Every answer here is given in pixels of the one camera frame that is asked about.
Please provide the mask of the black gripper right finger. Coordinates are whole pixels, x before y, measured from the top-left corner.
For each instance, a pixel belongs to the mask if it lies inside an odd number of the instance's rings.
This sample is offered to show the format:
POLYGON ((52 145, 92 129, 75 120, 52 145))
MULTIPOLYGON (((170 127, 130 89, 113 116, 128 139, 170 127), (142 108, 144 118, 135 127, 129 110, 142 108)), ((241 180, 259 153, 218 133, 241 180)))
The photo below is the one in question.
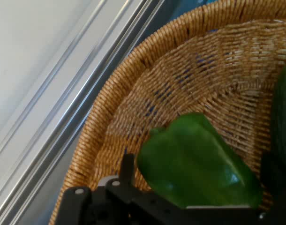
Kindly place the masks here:
POLYGON ((286 225, 286 166, 273 154, 262 155, 260 180, 274 203, 261 219, 262 225, 286 225))

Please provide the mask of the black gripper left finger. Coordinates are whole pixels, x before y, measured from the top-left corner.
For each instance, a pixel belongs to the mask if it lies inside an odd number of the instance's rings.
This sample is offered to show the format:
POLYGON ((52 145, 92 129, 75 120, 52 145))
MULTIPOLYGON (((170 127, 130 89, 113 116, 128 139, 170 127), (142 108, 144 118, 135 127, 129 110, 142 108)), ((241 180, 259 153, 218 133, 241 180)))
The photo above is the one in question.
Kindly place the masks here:
POLYGON ((120 174, 92 191, 87 186, 64 192, 57 225, 181 225, 185 214, 153 192, 133 186, 134 154, 124 154, 120 174))

